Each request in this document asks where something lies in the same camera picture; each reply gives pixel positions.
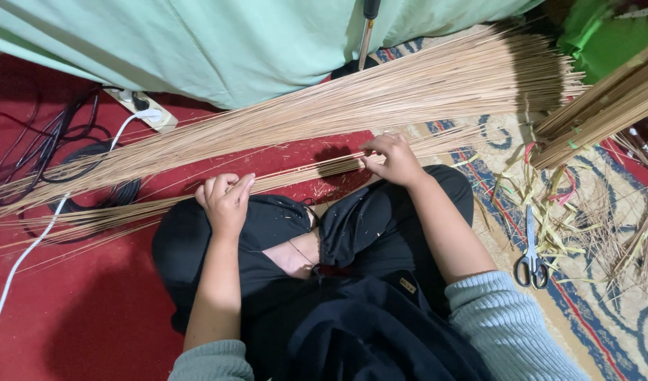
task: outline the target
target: right hand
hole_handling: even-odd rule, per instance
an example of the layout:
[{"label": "right hand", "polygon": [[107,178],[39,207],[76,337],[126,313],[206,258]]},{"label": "right hand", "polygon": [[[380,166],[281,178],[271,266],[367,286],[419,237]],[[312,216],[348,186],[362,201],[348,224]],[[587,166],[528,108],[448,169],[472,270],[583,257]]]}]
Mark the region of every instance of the right hand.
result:
[{"label": "right hand", "polygon": [[239,239],[255,177],[248,174],[240,179],[236,174],[221,174],[197,188],[194,197],[204,208],[214,237]]},{"label": "right hand", "polygon": [[[409,142],[403,134],[378,135],[360,145],[359,149],[364,150],[365,156],[361,158],[364,166],[393,184],[411,188],[429,176],[411,151]],[[385,163],[379,164],[371,160],[369,156],[373,151],[378,155],[384,155]]]}]

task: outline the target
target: gray sweater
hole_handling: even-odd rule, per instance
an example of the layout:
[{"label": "gray sweater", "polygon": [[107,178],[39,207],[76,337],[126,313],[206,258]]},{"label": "gray sweater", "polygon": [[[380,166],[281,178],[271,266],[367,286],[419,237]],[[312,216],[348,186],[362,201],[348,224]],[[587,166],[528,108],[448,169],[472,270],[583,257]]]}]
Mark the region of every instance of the gray sweater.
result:
[{"label": "gray sweater", "polygon": [[[476,275],[446,289],[451,324],[505,381],[589,380],[550,337],[538,305],[501,271]],[[253,380],[239,340],[210,342],[183,353],[169,381]]]}]

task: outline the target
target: green fabric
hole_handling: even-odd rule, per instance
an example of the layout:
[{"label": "green fabric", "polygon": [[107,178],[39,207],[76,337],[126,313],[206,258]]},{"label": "green fabric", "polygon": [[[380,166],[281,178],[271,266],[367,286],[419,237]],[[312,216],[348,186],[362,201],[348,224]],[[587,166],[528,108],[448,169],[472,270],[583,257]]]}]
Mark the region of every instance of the green fabric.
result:
[{"label": "green fabric", "polygon": [[584,82],[595,84],[648,46],[648,17],[613,18],[608,0],[578,0],[558,47],[572,55]]},{"label": "green fabric", "polygon": [[[370,52],[541,0],[386,0]],[[362,0],[0,0],[0,50],[132,90],[246,107],[359,55]]]}]

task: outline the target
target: bundle of sticks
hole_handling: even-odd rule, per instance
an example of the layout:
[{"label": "bundle of sticks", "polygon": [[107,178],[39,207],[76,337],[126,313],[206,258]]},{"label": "bundle of sticks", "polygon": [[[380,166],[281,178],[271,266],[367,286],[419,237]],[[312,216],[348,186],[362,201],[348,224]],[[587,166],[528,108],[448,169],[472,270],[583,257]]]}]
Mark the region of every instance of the bundle of sticks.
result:
[{"label": "bundle of sticks", "polygon": [[[119,184],[229,152],[324,135],[481,114],[553,110],[584,90],[570,59],[537,35],[491,26],[473,35],[280,98],[154,135],[99,157],[47,170],[62,184],[39,183],[0,217],[64,195]],[[0,186],[0,200],[32,184]]]},{"label": "bundle of sticks", "polygon": [[[437,134],[416,138],[410,140],[409,143],[411,144],[412,151],[415,153],[416,157],[427,157],[447,153],[462,146],[486,143],[487,141],[487,138],[481,136],[481,126],[465,126],[454,127]],[[360,160],[362,155],[363,152],[359,152],[257,177],[256,183],[252,187],[252,195],[271,191],[272,189],[280,188],[282,186],[292,185],[320,177],[342,174],[347,171],[362,168],[362,162]],[[381,163],[384,160],[384,157],[373,155],[371,159]],[[20,224],[23,224],[29,229],[36,229],[47,226],[51,220],[54,219],[56,221],[56,228],[54,228],[54,232],[51,232],[46,236],[48,242],[70,241],[87,235],[92,235],[95,232],[101,232],[109,228],[129,224],[134,221],[154,218],[167,212],[168,209],[179,201],[191,197],[193,197],[193,195],[177,196],[168,199],[109,207],[100,210],[65,213],[59,216],[25,218],[13,222],[0,222],[0,226],[18,227]],[[152,221],[140,224],[131,228],[129,231],[132,232],[138,229],[143,229],[150,225],[152,225]],[[121,236],[121,232],[116,233],[116,237]],[[34,240],[35,238],[29,238],[6,246],[0,246],[0,249],[16,246],[20,243],[29,243]]]},{"label": "bundle of sticks", "polygon": [[536,128],[549,141],[532,157],[536,168],[556,168],[575,155],[648,116],[648,47],[595,86],[552,113]]}]

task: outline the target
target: electrical outlet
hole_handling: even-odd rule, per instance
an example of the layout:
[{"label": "electrical outlet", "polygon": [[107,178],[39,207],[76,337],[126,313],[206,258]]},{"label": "electrical outlet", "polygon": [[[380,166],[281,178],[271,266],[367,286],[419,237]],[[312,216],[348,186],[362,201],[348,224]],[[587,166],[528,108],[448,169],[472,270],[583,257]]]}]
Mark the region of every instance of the electrical outlet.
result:
[{"label": "electrical outlet", "polygon": [[[104,89],[104,90],[105,92],[110,94],[110,96],[113,97],[116,101],[121,103],[122,106],[126,107],[126,109],[128,109],[134,114],[137,112],[136,108],[133,106],[133,102],[131,101],[131,99],[120,96],[119,90],[116,89]],[[139,99],[147,100],[150,103],[150,108],[155,108],[161,111],[161,119],[159,119],[159,121],[153,122],[150,121],[150,119],[148,118],[141,119],[143,122],[145,122],[145,124],[152,127],[155,131],[162,132],[162,133],[173,131],[173,129],[176,128],[176,125],[178,124],[178,119],[176,119],[176,117],[171,115],[171,113],[168,112],[165,108],[163,108],[159,103],[155,102],[154,99],[145,95],[142,91],[137,91],[136,96]]]}]

